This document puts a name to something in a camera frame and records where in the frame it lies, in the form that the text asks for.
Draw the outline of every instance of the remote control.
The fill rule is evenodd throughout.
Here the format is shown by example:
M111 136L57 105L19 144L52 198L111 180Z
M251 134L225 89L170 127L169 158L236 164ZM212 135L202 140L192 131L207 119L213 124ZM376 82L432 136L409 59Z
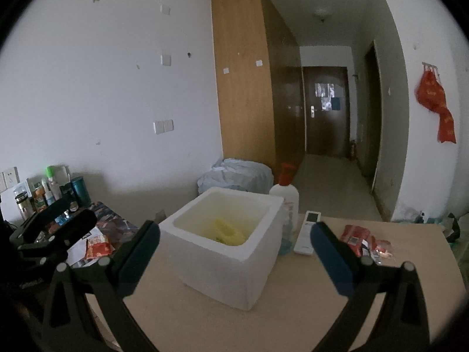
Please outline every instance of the remote control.
M321 220L321 213L318 211L306 212L304 216L303 225L301 225L300 233L295 243L293 251L298 254L311 255L314 253L313 246L311 245L311 227Z

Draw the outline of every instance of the doorway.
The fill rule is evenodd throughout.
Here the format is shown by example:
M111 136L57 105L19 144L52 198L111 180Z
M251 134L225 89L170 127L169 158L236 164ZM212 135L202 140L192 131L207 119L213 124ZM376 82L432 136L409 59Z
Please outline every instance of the doorway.
M346 67L304 67L306 153L349 156L350 102Z
M368 88L368 113L366 121L366 151L362 174L371 190L374 188L381 145L381 82L374 43L365 54L366 85Z

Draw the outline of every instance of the silver screw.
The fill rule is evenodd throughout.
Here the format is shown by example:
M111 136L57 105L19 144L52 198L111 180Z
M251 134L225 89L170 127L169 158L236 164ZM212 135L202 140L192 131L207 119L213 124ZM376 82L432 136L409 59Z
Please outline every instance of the silver screw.
M404 268L405 268L407 271L414 271L414 270L415 270L415 265L414 265L412 262L405 261L405 262L404 262Z
M67 264L65 262L61 262L57 265L57 271L62 273L67 269Z
M102 267L109 265L111 263L111 258L109 257L102 257L99 258L98 264Z
M371 266L373 264L373 259L368 255L363 255L362 258L360 258L360 262L362 265Z

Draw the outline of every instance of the floor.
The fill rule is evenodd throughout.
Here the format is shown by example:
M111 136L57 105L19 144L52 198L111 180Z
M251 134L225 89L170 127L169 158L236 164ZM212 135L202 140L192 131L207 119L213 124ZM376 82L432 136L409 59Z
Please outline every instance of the floor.
M365 178L346 158L306 155L292 184L300 193L300 213L382 221Z

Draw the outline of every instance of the table surface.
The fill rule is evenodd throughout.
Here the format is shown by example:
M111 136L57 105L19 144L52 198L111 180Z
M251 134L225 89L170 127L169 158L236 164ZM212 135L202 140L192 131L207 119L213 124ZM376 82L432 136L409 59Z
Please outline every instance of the table surface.
M299 217L299 227L304 215ZM458 308L466 291L456 260L435 225L395 224L323 217L337 237L347 224L368 228L394 247L394 265L417 268L433 339ZM378 316L379 294L353 348L362 345ZM160 250L153 255L134 294L124 302L142 330L162 352L309 352L343 309L316 254L278 257L261 297L250 311L228 307L186 286ZM102 319L102 314L91 303Z

